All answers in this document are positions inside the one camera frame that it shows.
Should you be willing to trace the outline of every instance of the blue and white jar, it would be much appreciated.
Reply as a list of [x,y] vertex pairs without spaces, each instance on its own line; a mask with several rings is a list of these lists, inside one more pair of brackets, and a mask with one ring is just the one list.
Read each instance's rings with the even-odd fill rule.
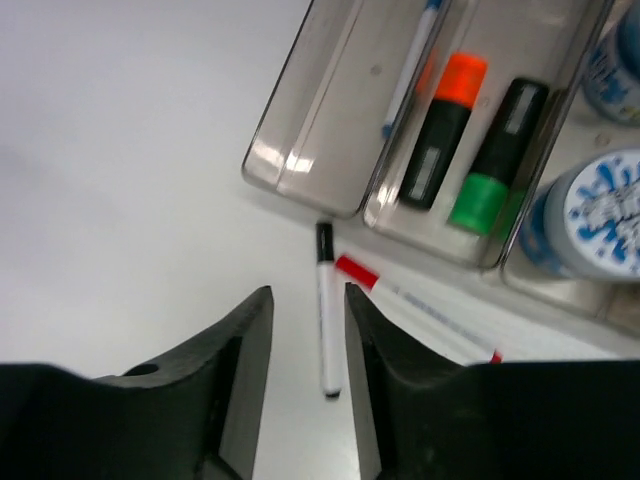
[[586,99],[600,114],[640,126],[640,0],[600,40],[583,85]]
[[518,239],[548,273],[640,281],[640,149],[608,153],[543,187]]

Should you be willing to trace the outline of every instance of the clear plastic tray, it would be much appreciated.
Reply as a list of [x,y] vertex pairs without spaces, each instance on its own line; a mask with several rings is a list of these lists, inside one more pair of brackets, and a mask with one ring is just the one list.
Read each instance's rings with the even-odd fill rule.
[[[464,3],[457,0],[455,4]],[[419,211],[396,200],[407,163],[425,117],[428,102],[420,102],[386,162],[388,169],[377,184],[365,208],[371,228],[450,261],[472,268],[496,266],[506,242],[498,235],[481,237],[450,226],[447,221],[462,182],[483,136],[511,81],[525,76],[543,81],[556,92],[546,111],[547,125],[562,122],[563,106],[571,102],[575,73],[585,46],[596,37],[608,13],[608,2],[593,0],[482,0],[468,3],[463,22],[447,17],[442,31],[456,29],[454,41],[436,41],[434,57],[442,70],[452,50],[485,58],[489,69],[476,106],[451,162],[433,207]],[[553,129],[540,122],[537,141],[532,142],[523,162],[518,183],[527,188],[535,177],[544,150],[553,144]]]
[[[629,146],[637,130],[598,117],[580,90],[582,65],[607,22],[628,0],[445,0],[412,79],[427,60],[437,80],[456,49],[488,60],[489,71],[434,207],[417,212],[397,190],[435,81],[424,98],[407,95],[406,122],[386,143],[381,127],[425,0],[315,0],[243,163],[251,183],[349,218],[470,269],[507,296],[526,295],[582,318],[640,333],[638,290],[540,273],[516,234],[536,188],[599,152]],[[475,152],[510,81],[547,82],[545,107],[513,191],[526,192],[504,236],[479,238],[447,218]]]

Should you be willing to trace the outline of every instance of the white marker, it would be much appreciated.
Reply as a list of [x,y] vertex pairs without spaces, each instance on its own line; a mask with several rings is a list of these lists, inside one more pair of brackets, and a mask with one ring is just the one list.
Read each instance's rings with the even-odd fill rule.
[[318,253],[317,280],[320,314],[320,341],[322,350],[322,390],[328,399],[340,396],[343,382],[340,298],[338,278],[334,268],[333,226],[318,222],[316,225]]
[[428,0],[427,4],[424,7],[424,11],[422,12],[422,16],[420,17],[420,23],[418,24],[418,31],[416,32],[416,36],[413,37],[413,42],[411,43],[411,47],[409,48],[409,53],[407,54],[407,58],[404,61],[404,66],[402,67],[402,71],[400,72],[398,84],[396,85],[396,89],[393,92],[393,97],[391,97],[389,110],[387,111],[387,115],[384,118],[384,126],[382,127],[382,135],[384,136],[384,138],[389,138],[389,135],[391,134],[393,122],[396,119],[396,115],[398,115],[400,104],[402,103],[405,92],[409,88],[409,83],[411,83],[413,72],[415,72],[416,67],[418,66],[420,54],[422,53],[422,49],[424,48],[425,43],[427,43],[427,38],[429,38],[431,28],[436,21],[436,17],[438,16],[438,9],[440,8],[441,3],[442,0]]
[[398,285],[381,280],[376,272],[356,262],[351,257],[342,255],[336,262],[336,268],[357,281],[368,292],[385,294],[384,296],[394,301],[394,303],[407,305],[411,310],[419,312],[421,315],[426,315],[428,319],[436,320],[447,330],[455,333],[458,338],[484,350],[487,356],[490,356],[489,363],[502,362],[502,353],[495,348],[492,342],[463,327],[459,322],[429,305],[429,303],[422,300],[418,295],[414,295]]

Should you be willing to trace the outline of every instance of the orange highlighter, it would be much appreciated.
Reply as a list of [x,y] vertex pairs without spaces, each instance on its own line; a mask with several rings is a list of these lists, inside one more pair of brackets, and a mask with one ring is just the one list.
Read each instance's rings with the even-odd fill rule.
[[401,203],[420,210],[433,205],[486,72],[480,57],[458,52],[449,58],[400,186]]

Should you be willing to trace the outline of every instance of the highlighter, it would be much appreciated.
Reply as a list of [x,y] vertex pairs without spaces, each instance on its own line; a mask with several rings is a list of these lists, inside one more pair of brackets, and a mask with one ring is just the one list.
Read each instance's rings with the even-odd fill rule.
[[543,83],[516,78],[482,141],[449,223],[488,235],[507,199],[549,95]]
[[458,52],[449,58],[398,192],[401,203],[420,210],[433,205],[486,71],[480,57]]

